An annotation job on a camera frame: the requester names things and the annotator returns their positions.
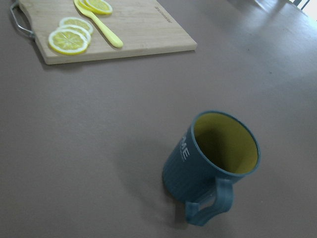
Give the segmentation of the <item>yellow plastic knife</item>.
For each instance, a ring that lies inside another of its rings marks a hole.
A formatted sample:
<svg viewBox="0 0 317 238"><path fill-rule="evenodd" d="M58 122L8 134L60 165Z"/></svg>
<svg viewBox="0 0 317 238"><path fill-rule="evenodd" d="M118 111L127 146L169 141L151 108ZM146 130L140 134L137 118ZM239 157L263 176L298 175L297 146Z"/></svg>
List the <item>yellow plastic knife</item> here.
<svg viewBox="0 0 317 238"><path fill-rule="evenodd" d="M118 36L116 36L102 21L99 20L99 18L96 16L96 13L93 13L90 10L85 9L81 6L79 3L79 0L73 1L76 8L86 17L93 20L95 25L100 29L100 31L104 34L106 39L116 48L122 48L123 42L119 39Z"/></svg>

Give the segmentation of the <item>lemon slice front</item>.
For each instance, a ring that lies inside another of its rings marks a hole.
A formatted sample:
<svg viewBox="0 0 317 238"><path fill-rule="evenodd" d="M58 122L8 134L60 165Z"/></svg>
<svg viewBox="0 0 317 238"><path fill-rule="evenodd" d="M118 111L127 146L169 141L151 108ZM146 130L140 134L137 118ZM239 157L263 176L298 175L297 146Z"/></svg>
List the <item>lemon slice front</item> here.
<svg viewBox="0 0 317 238"><path fill-rule="evenodd" d="M86 51L89 43L79 32L71 29L60 29L50 33L49 46L64 55L77 55Z"/></svg>

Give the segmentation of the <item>blue mug yellow inside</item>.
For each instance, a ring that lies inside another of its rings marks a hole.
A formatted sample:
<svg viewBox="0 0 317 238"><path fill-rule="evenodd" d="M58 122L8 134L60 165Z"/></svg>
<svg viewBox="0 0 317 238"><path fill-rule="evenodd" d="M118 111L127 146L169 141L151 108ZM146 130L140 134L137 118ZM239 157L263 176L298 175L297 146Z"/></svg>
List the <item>blue mug yellow inside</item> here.
<svg viewBox="0 0 317 238"><path fill-rule="evenodd" d="M168 192L185 205L185 219L204 226L230 210L233 185L254 172L260 149L251 131L219 111L198 114L168 157L162 171Z"/></svg>

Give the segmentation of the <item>wooden cutting board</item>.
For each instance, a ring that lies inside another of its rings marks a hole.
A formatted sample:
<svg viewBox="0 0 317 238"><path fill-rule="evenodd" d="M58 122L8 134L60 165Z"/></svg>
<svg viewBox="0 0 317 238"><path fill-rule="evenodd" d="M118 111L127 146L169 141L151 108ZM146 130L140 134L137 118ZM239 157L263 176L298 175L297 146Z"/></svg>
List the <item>wooden cutting board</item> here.
<svg viewBox="0 0 317 238"><path fill-rule="evenodd" d="M84 53L63 55L50 48L49 34L65 17L89 21L72 0L15 0L10 9L19 9L30 27L31 36L46 64L62 64L92 60L107 60L143 55L155 55L195 50L197 43L156 0L111 0L111 15L98 15L123 41L122 48L112 46L94 25L91 43Z"/></svg>

